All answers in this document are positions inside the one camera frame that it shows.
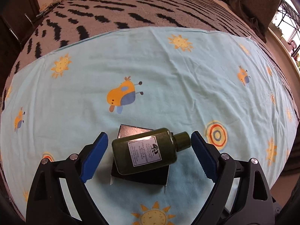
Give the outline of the black box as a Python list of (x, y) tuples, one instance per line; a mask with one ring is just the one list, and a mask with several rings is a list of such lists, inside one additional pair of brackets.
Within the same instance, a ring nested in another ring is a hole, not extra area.
[[(150, 131), (152, 131), (152, 129), (121, 124), (119, 126), (117, 138), (125, 138)], [(166, 189), (170, 165), (156, 168), (149, 168), (149, 166), (150, 163), (143, 163), (142, 165), (133, 167), (135, 170), (134, 172), (130, 174), (121, 174), (116, 166), (115, 159), (113, 159), (110, 184), (112, 185), (114, 179), (118, 178), (125, 181), (131, 181), (145, 185), (154, 185)]]

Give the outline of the dark green bottle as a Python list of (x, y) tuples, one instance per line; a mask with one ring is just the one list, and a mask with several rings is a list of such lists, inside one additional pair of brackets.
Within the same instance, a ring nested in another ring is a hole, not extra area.
[(173, 134), (166, 128), (112, 141), (113, 156), (121, 174), (130, 174), (135, 171), (133, 167), (143, 163), (150, 163), (149, 168), (171, 165), (177, 161), (178, 152), (190, 147), (187, 132)]

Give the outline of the light blue cartoon bedsheet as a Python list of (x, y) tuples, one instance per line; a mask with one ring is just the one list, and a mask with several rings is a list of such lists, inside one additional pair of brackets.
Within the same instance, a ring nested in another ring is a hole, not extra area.
[[(3, 169), (26, 224), (276, 224), (270, 189), (297, 107), (249, 38), (180, 27), (121, 29), (53, 51), (12, 79), (1, 114)], [(166, 189), (114, 179), (119, 126), (198, 131), (218, 151), (208, 179), (192, 146)], [(86, 145), (108, 147), (80, 179)]]

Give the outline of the grey black patterned blanket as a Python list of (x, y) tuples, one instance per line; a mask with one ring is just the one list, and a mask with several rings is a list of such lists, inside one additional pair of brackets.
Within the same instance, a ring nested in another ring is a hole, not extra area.
[(4, 73), (1, 105), (10, 93), (13, 76), (39, 57), (66, 45), (117, 29), (144, 26), (193, 27), (250, 37), (281, 68), (296, 103), (299, 74), (282, 54), (274, 37), (262, 42), (254, 31), (225, 5), (215, 0), (65, 0), (30, 30), (24, 47), (13, 56), (10, 72)]

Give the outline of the dark wooden cabinet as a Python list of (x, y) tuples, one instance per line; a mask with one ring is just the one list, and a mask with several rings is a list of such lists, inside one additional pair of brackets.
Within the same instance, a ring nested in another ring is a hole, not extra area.
[(19, 52), (36, 28), (38, 0), (1, 0), (1, 59)]

